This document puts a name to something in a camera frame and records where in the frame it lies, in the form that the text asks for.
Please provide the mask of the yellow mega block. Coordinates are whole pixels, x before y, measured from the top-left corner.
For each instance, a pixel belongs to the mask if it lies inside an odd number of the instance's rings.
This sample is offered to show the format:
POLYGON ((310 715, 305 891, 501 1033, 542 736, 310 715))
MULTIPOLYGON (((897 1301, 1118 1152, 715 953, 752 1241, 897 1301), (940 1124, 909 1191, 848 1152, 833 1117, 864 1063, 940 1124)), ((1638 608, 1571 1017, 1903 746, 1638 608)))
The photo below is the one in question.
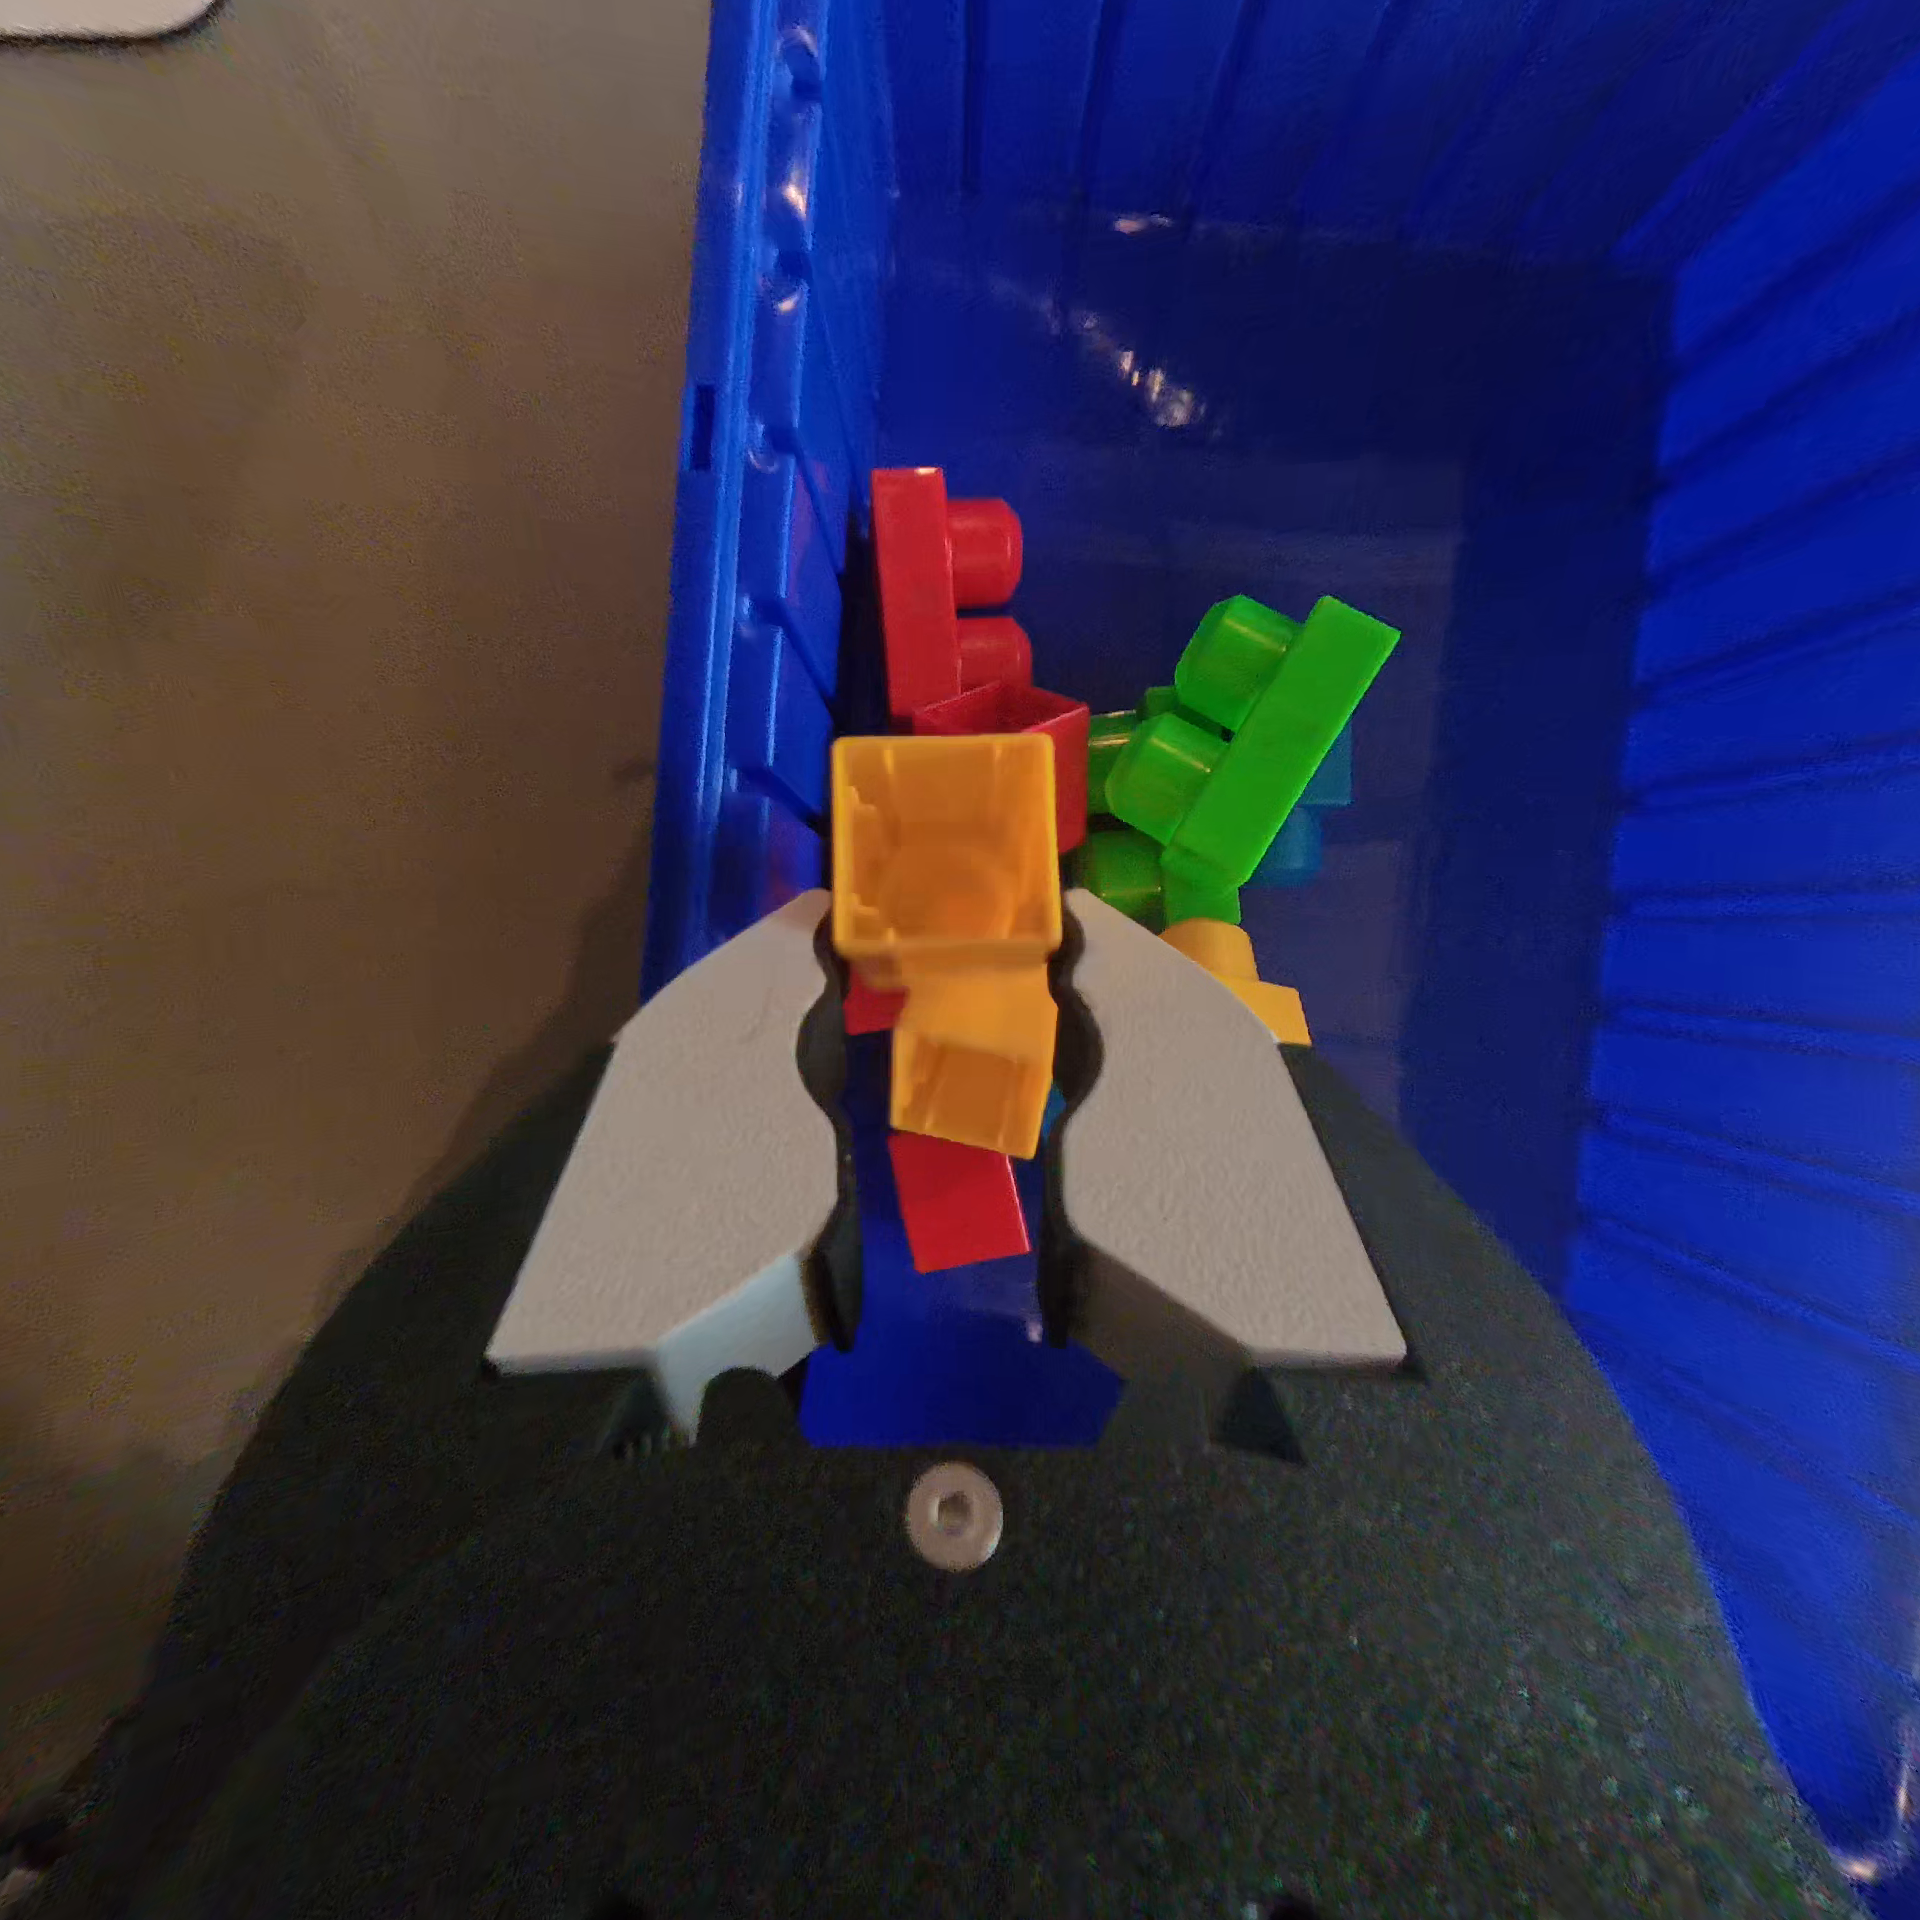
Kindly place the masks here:
POLYGON ((1183 920, 1163 928, 1159 937, 1236 996, 1277 1044, 1311 1044, 1303 996, 1293 987, 1261 979, 1252 939, 1239 923, 1183 920))
POLYGON ((1043 733, 839 736, 832 946, 894 1023, 892 1128, 1037 1154, 1065 937, 1043 733))

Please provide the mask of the red mega block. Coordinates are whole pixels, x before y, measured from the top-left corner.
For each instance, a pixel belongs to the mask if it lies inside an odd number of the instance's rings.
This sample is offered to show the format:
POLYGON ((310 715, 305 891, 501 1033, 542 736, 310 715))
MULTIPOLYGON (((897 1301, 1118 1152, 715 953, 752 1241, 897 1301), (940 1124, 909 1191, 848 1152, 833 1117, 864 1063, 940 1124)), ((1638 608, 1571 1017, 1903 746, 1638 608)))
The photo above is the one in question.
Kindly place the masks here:
POLYGON ((923 704, 908 715, 915 736, 1033 733, 1054 747, 1054 819, 1061 855, 1087 833, 1089 707, 1061 692, 998 679, 923 704))
POLYGON ((1008 607, 1023 528, 1000 497, 952 497, 936 466, 870 474, 884 701, 894 723, 989 687, 1028 687, 1033 647, 1008 607))
POLYGON ((892 1131, 886 1159, 916 1273, 940 1275, 1033 1250, 1011 1157, 941 1136, 892 1131))

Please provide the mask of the wooden sign stand white base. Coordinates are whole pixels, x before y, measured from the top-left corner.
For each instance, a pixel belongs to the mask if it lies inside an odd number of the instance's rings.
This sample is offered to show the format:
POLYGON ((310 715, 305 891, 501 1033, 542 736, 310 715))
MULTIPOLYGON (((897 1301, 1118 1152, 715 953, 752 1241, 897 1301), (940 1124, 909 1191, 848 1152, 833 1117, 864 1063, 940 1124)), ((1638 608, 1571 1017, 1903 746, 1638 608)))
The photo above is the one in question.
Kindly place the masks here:
POLYGON ((1 3, 1 44, 143 44, 193 31, 219 3, 1 3))

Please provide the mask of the teal mega block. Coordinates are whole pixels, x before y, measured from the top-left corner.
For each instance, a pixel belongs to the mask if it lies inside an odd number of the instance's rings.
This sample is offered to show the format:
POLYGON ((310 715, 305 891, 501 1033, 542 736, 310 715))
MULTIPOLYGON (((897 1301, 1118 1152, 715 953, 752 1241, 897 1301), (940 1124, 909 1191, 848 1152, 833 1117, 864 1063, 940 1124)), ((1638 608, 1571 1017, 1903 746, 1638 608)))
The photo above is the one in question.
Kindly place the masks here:
POLYGON ((1263 889, 1295 889, 1307 885, 1323 859, 1323 816, 1352 802, 1352 728, 1344 728, 1317 767, 1303 796, 1289 809, 1272 844, 1251 877, 1263 889))

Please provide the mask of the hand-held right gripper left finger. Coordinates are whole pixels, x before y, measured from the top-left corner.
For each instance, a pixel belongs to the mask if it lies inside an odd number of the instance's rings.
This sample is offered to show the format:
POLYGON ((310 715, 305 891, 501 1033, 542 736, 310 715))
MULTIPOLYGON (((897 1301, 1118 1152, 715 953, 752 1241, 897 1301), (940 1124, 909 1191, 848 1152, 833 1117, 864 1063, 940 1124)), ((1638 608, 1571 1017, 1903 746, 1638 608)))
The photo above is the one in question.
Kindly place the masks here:
POLYGON ((486 1362, 637 1375, 691 1439, 709 1385, 846 1353, 861 1313, 846 984, 809 889, 615 1036, 486 1362))

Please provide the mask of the blue plastic bin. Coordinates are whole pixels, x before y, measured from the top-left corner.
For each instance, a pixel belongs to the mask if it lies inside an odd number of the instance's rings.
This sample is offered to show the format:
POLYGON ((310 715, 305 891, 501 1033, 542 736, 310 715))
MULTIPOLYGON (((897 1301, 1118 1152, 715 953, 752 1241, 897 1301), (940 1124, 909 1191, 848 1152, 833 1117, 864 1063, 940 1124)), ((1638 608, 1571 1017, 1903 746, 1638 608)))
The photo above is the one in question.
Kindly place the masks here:
POLYGON ((869 474, 1037 677, 1404 627, 1248 930, 1916 1915, 1916 5, 711 5, 641 992, 821 877, 869 474))

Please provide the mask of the green mega block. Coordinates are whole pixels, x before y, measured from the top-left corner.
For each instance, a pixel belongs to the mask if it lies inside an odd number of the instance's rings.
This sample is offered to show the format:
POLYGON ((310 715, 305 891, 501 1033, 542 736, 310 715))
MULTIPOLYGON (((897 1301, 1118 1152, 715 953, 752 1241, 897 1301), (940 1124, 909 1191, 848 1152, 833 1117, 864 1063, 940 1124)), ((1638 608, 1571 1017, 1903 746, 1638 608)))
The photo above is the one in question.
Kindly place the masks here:
POLYGON ((1169 701, 1135 720, 1097 796, 1172 874, 1236 889, 1398 644, 1398 629, 1334 596, 1303 617, 1221 600, 1175 663, 1169 701))
POLYGON ((1204 715, 1169 688, 1140 707, 1092 715, 1087 736, 1087 834, 1072 855, 1076 885, 1151 930, 1181 921, 1240 923, 1240 889, 1213 868, 1177 868, 1163 855, 1228 749, 1204 715))

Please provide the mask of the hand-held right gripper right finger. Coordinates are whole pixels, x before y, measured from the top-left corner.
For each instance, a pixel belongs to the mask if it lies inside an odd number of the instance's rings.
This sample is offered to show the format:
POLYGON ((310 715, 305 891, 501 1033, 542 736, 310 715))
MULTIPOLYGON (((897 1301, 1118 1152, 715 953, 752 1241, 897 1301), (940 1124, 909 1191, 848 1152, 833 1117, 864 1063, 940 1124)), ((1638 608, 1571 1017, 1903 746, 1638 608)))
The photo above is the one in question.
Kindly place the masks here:
POLYGON ((1065 895, 1063 923, 1043 1336, 1125 1379, 1398 1369, 1405 1336, 1281 1044, 1092 891, 1065 895))

